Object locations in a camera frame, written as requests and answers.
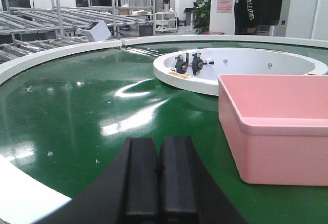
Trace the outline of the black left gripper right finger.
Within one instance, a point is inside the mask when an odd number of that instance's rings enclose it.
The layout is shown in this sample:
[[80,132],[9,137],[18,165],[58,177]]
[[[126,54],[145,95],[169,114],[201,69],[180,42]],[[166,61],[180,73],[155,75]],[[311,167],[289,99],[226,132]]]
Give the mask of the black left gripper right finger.
[[191,137],[167,136],[159,155],[162,223],[246,223],[216,183]]

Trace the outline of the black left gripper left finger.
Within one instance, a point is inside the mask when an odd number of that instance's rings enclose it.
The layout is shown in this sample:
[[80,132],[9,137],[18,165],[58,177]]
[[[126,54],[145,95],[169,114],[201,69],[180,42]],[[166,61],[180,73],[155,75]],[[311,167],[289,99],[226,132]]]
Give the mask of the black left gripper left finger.
[[102,174],[37,223],[158,223],[158,160],[151,138],[127,138]]

